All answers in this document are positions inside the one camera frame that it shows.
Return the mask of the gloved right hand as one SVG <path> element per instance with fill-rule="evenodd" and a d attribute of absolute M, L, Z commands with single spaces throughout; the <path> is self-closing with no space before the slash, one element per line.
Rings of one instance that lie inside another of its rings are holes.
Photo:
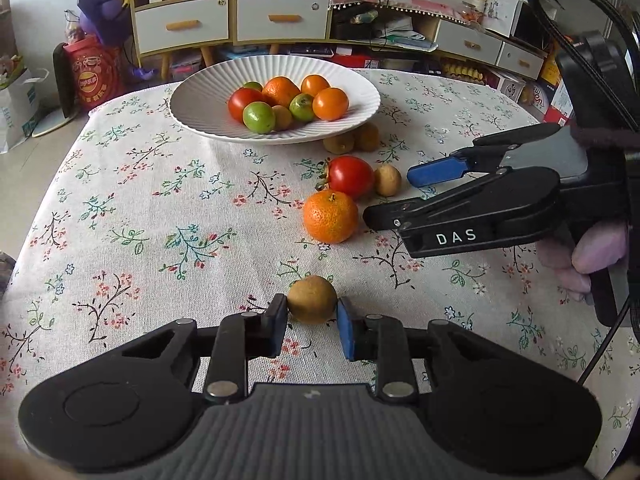
<path fill-rule="evenodd" d="M 568 296 L 582 301 L 591 292 L 589 275 L 625 258 L 628 233 L 626 222 L 598 222 L 573 248 L 552 236 L 538 240 L 536 252 L 540 263 L 554 272 Z"/>

